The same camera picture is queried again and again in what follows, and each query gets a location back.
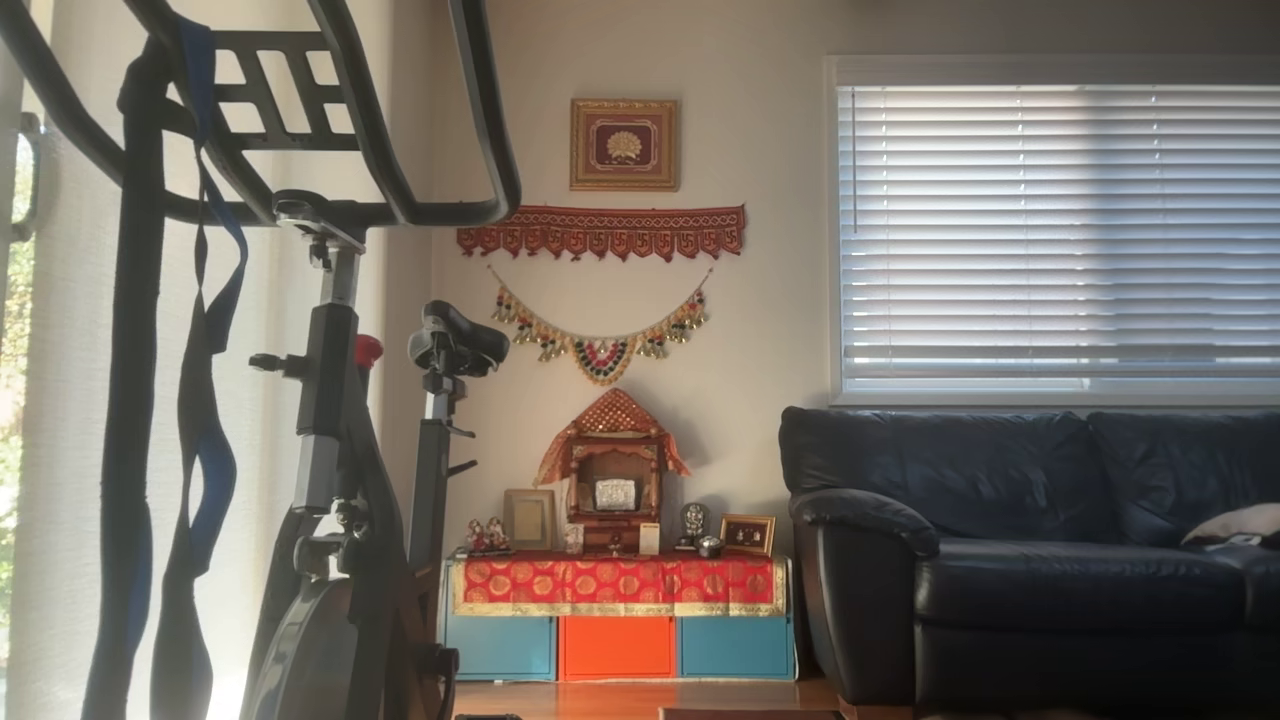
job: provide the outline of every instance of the red knob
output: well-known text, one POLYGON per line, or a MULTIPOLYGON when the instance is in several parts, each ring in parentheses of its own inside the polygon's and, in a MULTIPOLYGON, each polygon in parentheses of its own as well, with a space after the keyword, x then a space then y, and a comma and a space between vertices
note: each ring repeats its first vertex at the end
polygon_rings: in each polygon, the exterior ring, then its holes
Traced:
POLYGON ((383 343, 376 337, 367 334, 356 336, 356 365, 366 370, 374 368, 374 363, 383 356, 383 343))

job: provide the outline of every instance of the black strap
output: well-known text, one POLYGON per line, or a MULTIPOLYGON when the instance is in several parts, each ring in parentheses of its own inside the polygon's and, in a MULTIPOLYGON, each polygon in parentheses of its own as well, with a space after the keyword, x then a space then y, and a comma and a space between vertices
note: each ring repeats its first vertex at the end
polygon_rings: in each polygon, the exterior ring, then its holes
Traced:
POLYGON ((173 548, 161 585, 160 623, 151 665, 151 717, 205 720, 214 673, 196 611, 196 578, 209 571, 214 546, 236 489, 236 457, 218 416, 214 392, 214 355, 227 350, 232 318, 239 301, 248 259, 244 233, 223 201, 218 184, 201 159, 214 106, 214 36, 186 18, 178 19, 187 65, 187 91, 196 120, 195 149, 200 168, 201 208, 210 209, 236 240, 239 263, 207 307, 205 265, 209 238, 201 222, 196 228, 196 300, 191 311, 187 350, 178 380, 178 437, 182 443, 182 503, 174 527, 173 548), (189 496, 196 460, 204 479, 200 507, 192 520, 189 496))
POLYGON ((102 597, 97 643, 84 691, 83 720, 123 720, 133 659, 151 601, 151 511, 147 454, 155 406, 156 301, 164 211, 160 115, 169 65, 148 40, 125 74, 124 190, 111 311, 111 375, 102 442, 102 597))
MULTIPOLYGON (((151 674, 151 716, 205 720, 212 667, 200 633, 195 580, 209 570, 236 486, 236 459, 218 418, 212 356, 227 348, 243 284, 248 246, 244 233, 209 176, 200 152, 214 106, 212 32, 178 18, 195 117, 201 214, 209 209, 230 232, 239 264, 205 305, 209 240, 196 231, 197 293, 178 387, 178 434, 183 493, 173 548, 161 585, 160 621, 151 674), (191 519, 189 493, 200 460, 204 492, 191 519)), ((102 454, 102 606, 90 667, 83 720, 123 720, 129 679, 151 594, 151 514, 146 502, 147 454, 155 405, 156 302, 160 293, 164 208, 163 118, 172 69, 161 44, 148 38, 129 67, 122 90, 125 173, 116 255, 111 329, 111 379, 102 454)))

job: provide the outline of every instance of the black leather sofa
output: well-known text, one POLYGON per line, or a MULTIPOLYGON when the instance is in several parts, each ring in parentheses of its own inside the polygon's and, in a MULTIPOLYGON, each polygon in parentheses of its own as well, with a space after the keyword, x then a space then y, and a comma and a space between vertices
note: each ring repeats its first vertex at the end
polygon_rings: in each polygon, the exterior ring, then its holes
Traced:
POLYGON ((1180 548, 1280 502, 1280 414, 790 407, 813 653, 852 705, 1267 708, 1280 551, 1180 548))

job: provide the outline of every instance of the white pillow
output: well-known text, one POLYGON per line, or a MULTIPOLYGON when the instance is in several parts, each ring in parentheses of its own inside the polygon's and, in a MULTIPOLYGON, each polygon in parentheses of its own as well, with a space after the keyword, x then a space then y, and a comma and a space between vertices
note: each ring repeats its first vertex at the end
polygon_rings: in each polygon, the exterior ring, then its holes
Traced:
POLYGON ((1234 536, 1267 537, 1275 533, 1280 533, 1280 502, 1263 502, 1204 520, 1187 533, 1183 544, 1212 544, 1234 536))

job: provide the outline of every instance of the shrine canopy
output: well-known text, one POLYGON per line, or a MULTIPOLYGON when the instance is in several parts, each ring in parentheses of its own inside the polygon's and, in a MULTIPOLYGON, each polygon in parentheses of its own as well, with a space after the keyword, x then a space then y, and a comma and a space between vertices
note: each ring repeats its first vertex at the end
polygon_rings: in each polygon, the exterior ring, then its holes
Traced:
POLYGON ((662 442, 664 451, 663 466, 658 468, 658 471, 673 470, 682 478, 690 475, 689 466, 676 451, 676 438, 671 437, 671 433, 630 395, 613 388, 557 433, 547 448, 547 455, 543 456, 543 464, 538 468, 534 486, 556 483, 572 474, 568 443, 576 437, 655 438, 662 442))

